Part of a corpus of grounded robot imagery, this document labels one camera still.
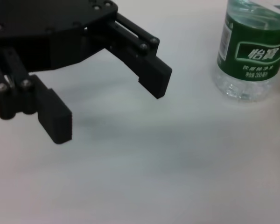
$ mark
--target water bottle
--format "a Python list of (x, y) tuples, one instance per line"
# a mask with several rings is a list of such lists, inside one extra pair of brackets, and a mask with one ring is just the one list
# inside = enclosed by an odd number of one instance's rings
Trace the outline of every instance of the water bottle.
[(280, 68), (280, 0), (228, 0), (214, 82), (243, 101), (269, 93)]

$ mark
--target green bottle label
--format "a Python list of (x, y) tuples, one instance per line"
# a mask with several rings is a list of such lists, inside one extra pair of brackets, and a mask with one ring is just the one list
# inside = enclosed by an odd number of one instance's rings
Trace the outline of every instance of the green bottle label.
[(225, 18), (217, 63), (226, 74), (264, 81), (280, 68), (280, 30), (260, 30)]

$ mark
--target black robotic gripper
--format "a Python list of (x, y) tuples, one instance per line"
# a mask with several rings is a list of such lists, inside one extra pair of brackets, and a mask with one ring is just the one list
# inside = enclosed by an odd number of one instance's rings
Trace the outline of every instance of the black robotic gripper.
[(109, 0), (0, 0), (0, 118), (37, 112), (56, 144), (71, 140), (71, 111), (29, 73), (76, 64), (102, 49), (161, 98), (172, 70), (156, 56), (159, 43)]

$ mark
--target water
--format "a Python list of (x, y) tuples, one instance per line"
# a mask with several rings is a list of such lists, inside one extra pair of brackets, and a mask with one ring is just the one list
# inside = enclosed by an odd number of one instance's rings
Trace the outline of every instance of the water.
[[(235, 21), (249, 27), (261, 30), (280, 29), (280, 14), (249, 0), (229, 0), (227, 12)], [(227, 75), (220, 68), (217, 70), (214, 81), (219, 90), (231, 98), (243, 101), (265, 98), (275, 81), (275, 77), (260, 82), (244, 81)]]

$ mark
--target white surface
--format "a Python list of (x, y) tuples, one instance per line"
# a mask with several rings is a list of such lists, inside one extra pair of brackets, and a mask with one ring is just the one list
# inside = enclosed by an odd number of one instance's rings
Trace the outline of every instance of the white surface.
[(36, 115), (0, 120), (0, 224), (280, 224), (280, 84), (238, 104), (210, 79), (225, 0), (116, 2), (160, 37), (166, 96), (106, 51), (39, 74), (74, 140), (55, 145)]

